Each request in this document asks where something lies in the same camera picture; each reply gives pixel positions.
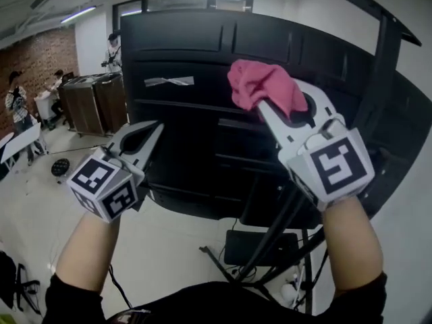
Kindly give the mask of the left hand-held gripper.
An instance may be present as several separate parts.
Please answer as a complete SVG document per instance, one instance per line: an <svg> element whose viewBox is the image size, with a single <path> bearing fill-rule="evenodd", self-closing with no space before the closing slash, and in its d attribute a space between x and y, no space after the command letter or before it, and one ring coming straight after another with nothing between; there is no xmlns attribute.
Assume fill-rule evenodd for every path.
<svg viewBox="0 0 432 324"><path fill-rule="evenodd" d="M145 170L165 125L157 120L124 125L83 158L67 180L79 204L110 223L128 209L140 210L149 189Z"/></svg>

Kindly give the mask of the person's black clothing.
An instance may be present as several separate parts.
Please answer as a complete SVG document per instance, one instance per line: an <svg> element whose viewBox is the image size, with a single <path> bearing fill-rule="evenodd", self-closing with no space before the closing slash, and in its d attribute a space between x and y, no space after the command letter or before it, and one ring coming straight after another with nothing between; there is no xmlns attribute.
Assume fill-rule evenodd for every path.
<svg viewBox="0 0 432 324"><path fill-rule="evenodd" d="M333 299L317 316L272 303L244 288L212 281L105 317L101 296L51 278L43 324L383 324L386 274Z"/></svg>

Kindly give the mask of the person's left forearm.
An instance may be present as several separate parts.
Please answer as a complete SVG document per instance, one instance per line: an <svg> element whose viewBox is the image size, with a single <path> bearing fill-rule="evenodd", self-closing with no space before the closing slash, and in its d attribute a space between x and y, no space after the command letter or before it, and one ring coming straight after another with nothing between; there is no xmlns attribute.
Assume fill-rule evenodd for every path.
<svg viewBox="0 0 432 324"><path fill-rule="evenodd" d="M64 283L100 294L119 236L121 219L107 223L85 213L65 244L55 274Z"/></svg>

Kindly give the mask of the brown wooden cabinet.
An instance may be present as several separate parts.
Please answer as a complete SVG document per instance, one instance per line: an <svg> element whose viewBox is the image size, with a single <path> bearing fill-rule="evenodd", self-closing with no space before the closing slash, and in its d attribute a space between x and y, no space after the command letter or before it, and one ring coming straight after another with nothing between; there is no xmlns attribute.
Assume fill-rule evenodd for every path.
<svg viewBox="0 0 432 324"><path fill-rule="evenodd" d="M59 87L59 97L70 126L79 135L114 134L128 122L120 73L72 78Z"/></svg>

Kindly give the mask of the long ceiling light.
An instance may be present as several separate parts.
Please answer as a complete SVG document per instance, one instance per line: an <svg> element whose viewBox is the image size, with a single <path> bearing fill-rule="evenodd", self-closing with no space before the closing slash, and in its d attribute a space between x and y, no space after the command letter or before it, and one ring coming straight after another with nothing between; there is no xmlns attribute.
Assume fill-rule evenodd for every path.
<svg viewBox="0 0 432 324"><path fill-rule="evenodd" d="M87 7L86 9L83 9L81 11L78 11L76 13L73 13L70 16L63 19L62 21L60 21L60 24L68 24L68 23L76 20L77 18L94 11L96 8L97 7L95 5L93 5L93 6Z"/></svg>

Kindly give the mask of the white table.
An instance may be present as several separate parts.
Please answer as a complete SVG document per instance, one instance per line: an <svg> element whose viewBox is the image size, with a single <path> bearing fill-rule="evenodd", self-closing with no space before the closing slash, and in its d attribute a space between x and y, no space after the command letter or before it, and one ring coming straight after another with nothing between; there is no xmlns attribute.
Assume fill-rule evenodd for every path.
<svg viewBox="0 0 432 324"><path fill-rule="evenodd" d="M15 164L14 155L27 146L30 146L33 142L39 140L41 137L41 123L37 123L22 134L10 139L4 144L4 151L0 163L6 164L7 169L11 171Z"/></svg>

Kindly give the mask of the person's right forearm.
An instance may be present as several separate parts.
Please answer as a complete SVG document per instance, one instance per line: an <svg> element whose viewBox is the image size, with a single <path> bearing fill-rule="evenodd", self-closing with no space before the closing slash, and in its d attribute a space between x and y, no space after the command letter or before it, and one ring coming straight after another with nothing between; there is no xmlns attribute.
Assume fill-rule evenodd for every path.
<svg viewBox="0 0 432 324"><path fill-rule="evenodd" d="M336 297L381 275L381 245L357 197L346 198L326 209L322 223Z"/></svg>

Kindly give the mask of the large black monitor back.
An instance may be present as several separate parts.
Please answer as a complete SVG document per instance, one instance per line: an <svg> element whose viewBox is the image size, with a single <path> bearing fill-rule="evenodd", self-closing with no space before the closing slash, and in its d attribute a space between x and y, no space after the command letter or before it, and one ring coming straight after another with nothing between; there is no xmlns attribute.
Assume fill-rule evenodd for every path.
<svg viewBox="0 0 432 324"><path fill-rule="evenodd" d="M244 225L273 223L295 185L269 129L232 102L237 59L283 67L322 89L352 125L373 56L320 30L253 13L165 11L126 17L121 48L132 123L159 120L147 181L165 209ZM193 76L193 86L146 87L149 78Z"/></svg>

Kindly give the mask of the black round stool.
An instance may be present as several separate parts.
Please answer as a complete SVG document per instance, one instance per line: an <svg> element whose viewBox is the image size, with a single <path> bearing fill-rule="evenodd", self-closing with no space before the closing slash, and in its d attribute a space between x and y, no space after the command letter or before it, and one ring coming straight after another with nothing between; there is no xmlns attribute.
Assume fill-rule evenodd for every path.
<svg viewBox="0 0 432 324"><path fill-rule="evenodd" d="M58 159L51 166L51 174L58 184L62 184L70 170L70 161L66 158Z"/></svg>

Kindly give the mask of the pink cloth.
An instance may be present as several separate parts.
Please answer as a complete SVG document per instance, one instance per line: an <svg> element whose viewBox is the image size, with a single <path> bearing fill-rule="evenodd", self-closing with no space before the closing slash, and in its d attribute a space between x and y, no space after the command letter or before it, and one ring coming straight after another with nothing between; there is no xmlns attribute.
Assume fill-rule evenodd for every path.
<svg viewBox="0 0 432 324"><path fill-rule="evenodd" d="M286 117L305 112L308 104L296 81L281 66L239 59L231 65L227 79L232 101L250 111L264 99L272 101Z"/></svg>

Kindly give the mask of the black office chair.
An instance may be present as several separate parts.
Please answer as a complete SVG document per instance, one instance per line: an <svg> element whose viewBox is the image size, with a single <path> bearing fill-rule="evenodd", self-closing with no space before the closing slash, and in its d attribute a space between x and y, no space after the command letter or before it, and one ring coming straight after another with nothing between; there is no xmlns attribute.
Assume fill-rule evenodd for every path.
<svg viewBox="0 0 432 324"><path fill-rule="evenodd" d="M21 263L15 264L14 260L0 250L0 300L7 307L16 308L23 312L21 304L24 300L27 305L37 314L42 315L38 304L39 280L29 280L25 266Z"/></svg>

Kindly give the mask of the black metal screen stand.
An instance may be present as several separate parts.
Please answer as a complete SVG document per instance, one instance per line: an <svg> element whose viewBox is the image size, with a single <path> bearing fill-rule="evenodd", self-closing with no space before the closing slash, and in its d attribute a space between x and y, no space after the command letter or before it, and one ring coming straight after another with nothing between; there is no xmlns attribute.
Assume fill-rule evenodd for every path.
<svg viewBox="0 0 432 324"><path fill-rule="evenodd" d="M307 148L307 142L316 134L324 137L324 142L309 150L302 156L302 161L312 161L310 166L311 177L299 177L294 171L290 172L291 179L299 186L304 195L310 198L318 209L326 209L331 203L336 203L348 195L348 190L355 194L364 191L369 187L369 178L373 174L373 166L368 159L368 153L365 148L366 142L371 138L374 129L379 122L387 101L391 96L391 86L394 79L394 73L397 67L400 45L402 41L410 42L420 46L420 40L390 13L382 5L374 0L345 0L365 13L379 20L379 34L375 57L370 76L365 88L364 96L358 108L354 119L354 129L347 130L343 125L341 118L332 113L326 120L322 121L319 126L312 129L308 136L302 136L292 141L295 150ZM327 197L319 195L319 189L325 188L331 178L325 173L324 166L316 163L316 160L328 156L329 152L334 150L340 144L340 140L345 138L347 143L352 146L353 153L356 155L358 164L365 170L365 175L355 181L340 188L332 190ZM268 271L260 280L252 283L245 282L249 272L253 270L257 263L260 262L268 252L273 248L276 240L283 234L285 227L294 218L295 214L290 213L288 209L282 209L267 233L263 236L260 244L257 246L250 260L239 269L238 276L232 277L221 265L214 254L208 247L202 247L201 251L206 253L213 263L219 268L226 280L236 286L251 287L258 290L266 299L274 301L274 297L268 293L265 285L279 274L283 273L300 259L306 258L318 245L325 239L325 230L320 229L311 236L303 237L303 245L298 249L289 260L278 267Z"/></svg>

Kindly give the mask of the black stand base tray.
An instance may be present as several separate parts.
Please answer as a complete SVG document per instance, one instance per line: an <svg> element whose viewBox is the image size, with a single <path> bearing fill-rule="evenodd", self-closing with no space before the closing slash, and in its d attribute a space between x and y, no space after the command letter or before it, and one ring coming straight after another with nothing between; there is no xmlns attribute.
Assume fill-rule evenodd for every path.
<svg viewBox="0 0 432 324"><path fill-rule="evenodd" d="M228 230L226 232L223 262L227 265L245 266L258 248L264 235L264 233L258 232ZM259 267L278 266L284 262L292 252L297 250L297 234L283 234L257 265Z"/></svg>

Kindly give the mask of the white bin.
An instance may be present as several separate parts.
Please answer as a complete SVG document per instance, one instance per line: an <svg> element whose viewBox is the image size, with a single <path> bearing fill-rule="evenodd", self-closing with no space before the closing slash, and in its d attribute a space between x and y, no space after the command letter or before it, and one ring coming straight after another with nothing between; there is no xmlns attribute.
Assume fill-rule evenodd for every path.
<svg viewBox="0 0 432 324"><path fill-rule="evenodd" d="M55 112L52 110L55 97L49 91L40 92L35 96L34 102L41 120L49 121L55 117Z"/></svg>

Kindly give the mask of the dark framed window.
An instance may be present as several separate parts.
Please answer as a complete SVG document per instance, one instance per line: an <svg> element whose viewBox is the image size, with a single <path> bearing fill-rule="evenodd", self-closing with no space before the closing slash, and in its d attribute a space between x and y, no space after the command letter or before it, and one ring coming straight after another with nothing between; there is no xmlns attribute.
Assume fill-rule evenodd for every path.
<svg viewBox="0 0 432 324"><path fill-rule="evenodd" d="M113 17L118 20L145 12L178 9L217 9L251 12L254 0L131 0L113 7Z"/></svg>

